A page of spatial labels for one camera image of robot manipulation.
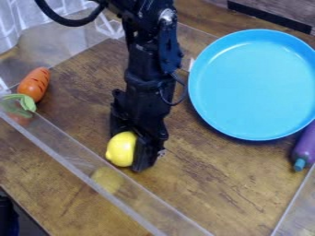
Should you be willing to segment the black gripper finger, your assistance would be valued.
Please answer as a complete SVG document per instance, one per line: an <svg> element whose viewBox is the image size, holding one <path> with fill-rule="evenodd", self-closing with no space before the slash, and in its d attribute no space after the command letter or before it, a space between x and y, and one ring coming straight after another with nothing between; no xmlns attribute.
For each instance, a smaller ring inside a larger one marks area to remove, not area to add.
<svg viewBox="0 0 315 236"><path fill-rule="evenodd" d="M160 138L136 135L132 171L142 172L154 166L166 152L164 142Z"/></svg>
<svg viewBox="0 0 315 236"><path fill-rule="evenodd" d="M110 117L110 133L115 136L123 132L132 132L134 126L126 117L111 115Z"/></svg>

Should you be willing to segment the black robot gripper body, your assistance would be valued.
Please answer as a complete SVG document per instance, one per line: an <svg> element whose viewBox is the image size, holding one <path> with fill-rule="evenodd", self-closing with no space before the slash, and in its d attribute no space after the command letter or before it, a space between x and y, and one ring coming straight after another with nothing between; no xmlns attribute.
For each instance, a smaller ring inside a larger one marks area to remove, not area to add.
<svg viewBox="0 0 315 236"><path fill-rule="evenodd" d="M171 75L158 75L146 79L126 71L124 80L126 90L112 91L115 100L111 104L111 115L126 117L139 135L167 140L164 118L171 109L174 78Z"/></svg>

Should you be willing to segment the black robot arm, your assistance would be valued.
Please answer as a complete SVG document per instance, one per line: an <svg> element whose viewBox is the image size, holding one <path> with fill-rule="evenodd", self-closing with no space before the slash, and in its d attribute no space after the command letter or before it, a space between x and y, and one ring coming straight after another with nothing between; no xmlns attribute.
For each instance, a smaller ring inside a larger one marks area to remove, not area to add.
<svg viewBox="0 0 315 236"><path fill-rule="evenodd" d="M114 90L111 134L136 135L132 170L150 168L168 139L164 118L171 107L176 70L182 67L174 0L100 0L122 19L128 48L127 88Z"/></svg>

